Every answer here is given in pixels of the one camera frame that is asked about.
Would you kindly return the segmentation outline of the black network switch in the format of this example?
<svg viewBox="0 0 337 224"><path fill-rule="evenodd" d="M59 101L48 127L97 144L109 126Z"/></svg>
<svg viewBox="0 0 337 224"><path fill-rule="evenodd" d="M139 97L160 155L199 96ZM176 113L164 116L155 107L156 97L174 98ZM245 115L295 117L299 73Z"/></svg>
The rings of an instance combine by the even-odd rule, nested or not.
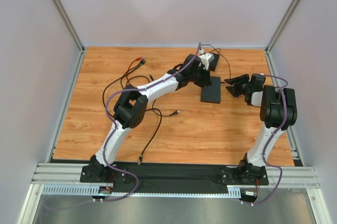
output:
<svg viewBox="0 0 337 224"><path fill-rule="evenodd" d="M221 78L218 76L211 77L212 84L203 87L201 90L201 102L204 103L221 103Z"/></svg>

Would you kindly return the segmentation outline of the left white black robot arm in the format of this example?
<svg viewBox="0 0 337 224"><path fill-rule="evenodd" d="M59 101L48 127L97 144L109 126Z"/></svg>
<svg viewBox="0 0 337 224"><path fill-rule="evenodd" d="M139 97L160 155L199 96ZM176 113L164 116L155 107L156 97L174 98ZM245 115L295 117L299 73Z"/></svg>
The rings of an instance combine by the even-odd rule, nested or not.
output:
<svg viewBox="0 0 337 224"><path fill-rule="evenodd" d="M129 132L144 119L148 103L175 92L190 82L199 87L211 85L211 53L190 54L178 69L174 68L161 78L140 86L127 85L112 94L106 102L105 112L112 121L111 129L100 149L90 158L91 173L103 177L106 167L113 163L122 142Z"/></svg>

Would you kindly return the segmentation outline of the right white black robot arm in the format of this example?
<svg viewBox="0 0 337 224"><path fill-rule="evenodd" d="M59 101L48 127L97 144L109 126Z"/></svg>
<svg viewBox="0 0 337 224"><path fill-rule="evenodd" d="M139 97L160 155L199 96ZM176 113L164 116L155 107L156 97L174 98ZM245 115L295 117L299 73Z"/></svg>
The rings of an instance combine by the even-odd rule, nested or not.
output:
<svg viewBox="0 0 337 224"><path fill-rule="evenodd" d="M267 77L280 80L283 84L267 85ZM275 143L297 120L295 90L288 88L289 83L284 78L258 73L225 79L224 82L229 85L226 89L233 97L243 95L247 105L260 108L260 132L240 161L239 170L243 174L261 176Z"/></svg>

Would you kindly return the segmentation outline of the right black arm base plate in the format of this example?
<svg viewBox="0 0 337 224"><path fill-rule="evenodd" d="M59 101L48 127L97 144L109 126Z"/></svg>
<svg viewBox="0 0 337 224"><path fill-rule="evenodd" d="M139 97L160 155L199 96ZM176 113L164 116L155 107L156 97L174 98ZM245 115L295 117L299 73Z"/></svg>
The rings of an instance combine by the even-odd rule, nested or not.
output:
<svg viewBox="0 0 337 224"><path fill-rule="evenodd" d="M265 166L248 166L246 168L220 168L221 182L225 185L255 186L269 185Z"/></svg>

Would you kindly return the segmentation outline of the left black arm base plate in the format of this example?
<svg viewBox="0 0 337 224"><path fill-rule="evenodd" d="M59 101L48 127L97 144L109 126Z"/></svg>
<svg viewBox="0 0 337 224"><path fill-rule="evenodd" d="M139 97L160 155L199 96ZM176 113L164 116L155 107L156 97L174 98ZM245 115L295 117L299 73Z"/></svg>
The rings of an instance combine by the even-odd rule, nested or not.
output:
<svg viewBox="0 0 337 224"><path fill-rule="evenodd" d="M81 171L80 182L82 183L125 183L128 175L120 173L109 167L93 168L84 166Z"/></svg>

